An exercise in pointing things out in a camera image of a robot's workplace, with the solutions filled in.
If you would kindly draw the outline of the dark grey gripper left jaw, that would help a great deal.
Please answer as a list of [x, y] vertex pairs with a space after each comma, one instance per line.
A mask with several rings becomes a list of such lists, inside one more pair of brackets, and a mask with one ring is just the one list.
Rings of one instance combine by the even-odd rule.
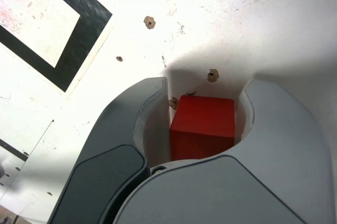
[[112, 223], [150, 169], [170, 161], [169, 131], [167, 78], [122, 92], [95, 122], [49, 223]]

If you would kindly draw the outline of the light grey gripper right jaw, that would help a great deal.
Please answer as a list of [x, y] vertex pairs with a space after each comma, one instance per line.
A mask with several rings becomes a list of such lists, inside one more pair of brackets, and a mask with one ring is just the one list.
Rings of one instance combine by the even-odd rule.
[[142, 182], [115, 223], [336, 223], [331, 152], [315, 117], [281, 85], [251, 80], [234, 147]]

